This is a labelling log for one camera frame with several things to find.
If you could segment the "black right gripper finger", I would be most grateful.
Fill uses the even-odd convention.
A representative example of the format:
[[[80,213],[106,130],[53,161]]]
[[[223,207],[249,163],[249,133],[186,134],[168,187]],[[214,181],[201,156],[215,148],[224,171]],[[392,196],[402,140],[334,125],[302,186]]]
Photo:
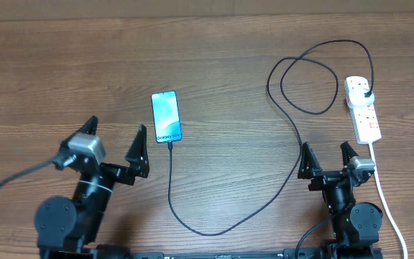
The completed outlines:
[[[322,167],[308,142],[303,143],[301,150],[299,179],[312,179],[322,172]]]
[[[358,157],[358,153],[346,141],[340,145],[343,165],[345,168],[353,168],[354,158]]]

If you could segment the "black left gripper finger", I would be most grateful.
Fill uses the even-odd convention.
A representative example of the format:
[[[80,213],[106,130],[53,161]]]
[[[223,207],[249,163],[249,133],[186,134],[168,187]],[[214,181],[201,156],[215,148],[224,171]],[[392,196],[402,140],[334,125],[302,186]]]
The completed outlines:
[[[148,177],[150,163],[147,152],[147,128],[141,124],[131,147],[125,155],[132,174],[142,178]]]
[[[92,116],[76,133],[83,133],[87,135],[95,135],[98,127],[98,117]]]

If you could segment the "Samsung Galaxy smartphone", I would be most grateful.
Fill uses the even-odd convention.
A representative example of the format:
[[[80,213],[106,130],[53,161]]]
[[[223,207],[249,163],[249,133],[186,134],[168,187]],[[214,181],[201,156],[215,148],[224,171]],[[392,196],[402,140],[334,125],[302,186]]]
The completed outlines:
[[[183,132],[175,91],[151,95],[155,137],[158,143],[180,141]]]

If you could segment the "white power strip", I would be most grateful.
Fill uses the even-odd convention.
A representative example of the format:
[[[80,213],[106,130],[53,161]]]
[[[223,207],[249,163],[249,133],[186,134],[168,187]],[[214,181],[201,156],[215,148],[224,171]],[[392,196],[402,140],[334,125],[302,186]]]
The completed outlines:
[[[349,76],[345,79],[344,89],[346,94],[350,88],[370,90],[368,80],[361,76]],[[374,103],[360,109],[349,108],[349,111],[358,144],[368,145],[382,138]]]

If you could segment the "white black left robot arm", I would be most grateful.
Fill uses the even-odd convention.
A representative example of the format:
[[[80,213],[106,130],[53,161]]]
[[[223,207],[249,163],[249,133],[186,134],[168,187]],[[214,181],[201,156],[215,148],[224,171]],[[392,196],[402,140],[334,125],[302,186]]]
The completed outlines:
[[[106,163],[106,151],[96,134],[98,118],[92,116],[82,127],[60,142],[49,160],[0,181],[0,188],[22,176],[49,165],[59,171],[70,168],[80,173],[72,198],[53,196],[39,205],[34,217],[37,247],[41,258],[122,258],[130,259],[127,247],[97,245],[95,241],[108,202],[117,183],[131,186],[137,177],[150,171],[147,128],[140,125],[125,155],[127,166]]]

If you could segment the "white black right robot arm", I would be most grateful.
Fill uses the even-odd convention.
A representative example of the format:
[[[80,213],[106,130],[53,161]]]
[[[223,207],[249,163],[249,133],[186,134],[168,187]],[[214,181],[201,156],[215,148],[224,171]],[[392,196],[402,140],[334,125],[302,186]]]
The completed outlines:
[[[381,258],[382,252],[373,244],[379,241],[383,212],[375,204],[356,202],[354,188],[366,183],[373,175],[375,162],[360,157],[348,142],[340,145],[343,168],[325,171],[306,142],[301,148],[299,179],[308,179],[309,191],[320,191],[328,208],[328,219],[309,229],[298,241],[294,258]],[[332,240],[325,240],[319,247],[303,248],[302,244],[313,232],[330,222]]]

